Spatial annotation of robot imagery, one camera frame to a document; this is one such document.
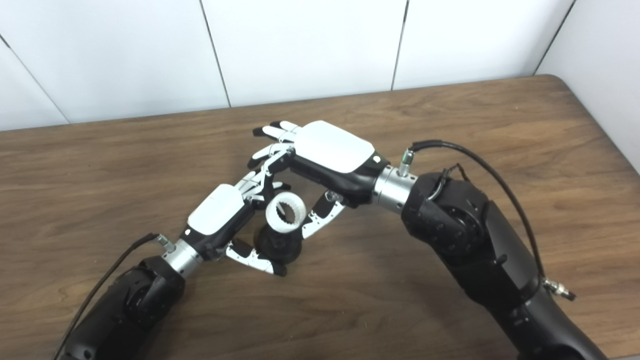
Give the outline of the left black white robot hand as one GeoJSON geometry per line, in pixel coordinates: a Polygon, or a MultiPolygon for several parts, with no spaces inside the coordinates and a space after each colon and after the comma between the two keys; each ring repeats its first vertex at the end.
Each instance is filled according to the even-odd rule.
{"type": "Polygon", "coordinates": [[[203,262],[223,257],[239,264],[284,277],[286,267],[268,259],[258,250],[234,237],[253,218],[265,210],[276,195],[290,191],[291,186],[274,182],[265,171],[250,171],[237,184],[220,184],[191,212],[173,251],[165,260],[183,278],[187,278],[203,262]]]}

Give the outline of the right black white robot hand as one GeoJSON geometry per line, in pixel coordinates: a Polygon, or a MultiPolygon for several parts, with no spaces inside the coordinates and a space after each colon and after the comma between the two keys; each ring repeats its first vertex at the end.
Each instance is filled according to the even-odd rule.
{"type": "Polygon", "coordinates": [[[286,235],[293,242],[308,239],[346,207],[370,205],[378,178],[390,166],[372,143],[323,120],[304,126],[274,121],[254,128],[253,136],[274,144],[254,153],[247,168],[275,160],[277,171],[289,169],[326,189],[302,224],[286,235]]]}

